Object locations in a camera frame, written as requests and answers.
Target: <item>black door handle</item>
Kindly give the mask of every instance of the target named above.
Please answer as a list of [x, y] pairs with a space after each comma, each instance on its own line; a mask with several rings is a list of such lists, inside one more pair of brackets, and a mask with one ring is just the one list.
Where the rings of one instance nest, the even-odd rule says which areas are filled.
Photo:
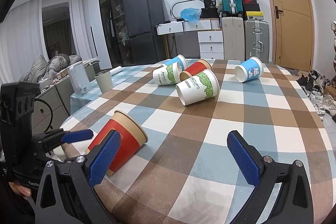
[[279, 18], [279, 12], [283, 13], [283, 10], [279, 10], [277, 6], [275, 6], [275, 15], [277, 18]]

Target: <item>bolt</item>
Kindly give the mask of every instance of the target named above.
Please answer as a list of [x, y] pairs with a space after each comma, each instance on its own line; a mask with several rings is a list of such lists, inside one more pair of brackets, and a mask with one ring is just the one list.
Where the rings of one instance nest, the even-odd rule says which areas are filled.
[[76, 162], [83, 162], [85, 160], [84, 156], [79, 156], [76, 158]]
[[295, 161], [295, 164], [298, 166], [298, 167], [301, 167], [303, 165], [302, 161], [300, 160], [296, 160]]
[[273, 159], [270, 156], [265, 156], [264, 161], [266, 161], [267, 163], [271, 163]]
[[50, 160], [50, 161], [47, 162], [46, 166], [47, 167], [52, 167], [53, 164], [54, 164], [54, 162], [52, 160]]

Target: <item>checkered tablecloth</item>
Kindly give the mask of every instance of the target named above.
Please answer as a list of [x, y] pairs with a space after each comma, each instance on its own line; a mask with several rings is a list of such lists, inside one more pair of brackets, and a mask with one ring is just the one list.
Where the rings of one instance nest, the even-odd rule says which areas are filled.
[[[112, 75], [112, 83], [114, 86], [116, 86], [127, 80], [136, 81], [139, 79], [139, 77], [137, 79], [136, 78], [130, 79], [130, 78], [148, 67], [149, 65], [124, 67], [120, 73], [117, 73], [116, 75]], [[80, 110], [86, 104], [92, 102], [93, 100], [97, 99], [101, 95], [101, 91], [98, 87], [97, 81], [96, 80], [92, 81], [91, 85], [92, 85], [92, 89], [89, 90], [87, 93], [84, 93], [84, 94], [73, 93], [71, 95], [70, 97], [71, 114]]]
[[[152, 65], [64, 123], [65, 130], [90, 128], [96, 136], [119, 109], [146, 131], [148, 143], [95, 187], [106, 207], [124, 224], [230, 223], [253, 191], [227, 148], [228, 133], [238, 130], [261, 155], [304, 163], [315, 223], [321, 223], [336, 199], [336, 162], [327, 132], [294, 77], [267, 64], [261, 78], [242, 84], [234, 76], [240, 62], [209, 62], [221, 87], [215, 98], [184, 107], [174, 85], [154, 84], [152, 71], [159, 65]], [[83, 155], [90, 142], [63, 149], [69, 157]], [[276, 185], [258, 223], [267, 219], [278, 191]]]

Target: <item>blue plastic bag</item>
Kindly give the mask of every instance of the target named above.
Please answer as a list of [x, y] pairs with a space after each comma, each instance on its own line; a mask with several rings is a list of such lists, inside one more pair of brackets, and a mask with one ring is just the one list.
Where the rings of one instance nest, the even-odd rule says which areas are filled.
[[196, 8], [186, 8], [183, 9], [180, 13], [181, 18], [183, 18], [185, 21], [193, 21], [196, 22], [199, 20], [201, 16], [201, 9]]

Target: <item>red paper cup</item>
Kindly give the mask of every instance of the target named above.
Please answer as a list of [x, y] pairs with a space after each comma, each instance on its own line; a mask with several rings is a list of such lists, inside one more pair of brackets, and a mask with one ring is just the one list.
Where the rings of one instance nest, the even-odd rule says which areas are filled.
[[182, 82], [184, 80], [187, 80], [188, 78], [195, 76], [205, 69], [213, 71], [212, 66], [209, 64], [209, 62], [205, 61], [204, 59], [199, 59], [190, 67], [180, 73], [180, 81]]
[[88, 149], [85, 150], [86, 154], [95, 145], [100, 144], [110, 130], [116, 130], [120, 133], [121, 145], [107, 171], [108, 175], [119, 170], [144, 143], [148, 142], [148, 136], [143, 128], [126, 113], [116, 110], [112, 119], [107, 122]]

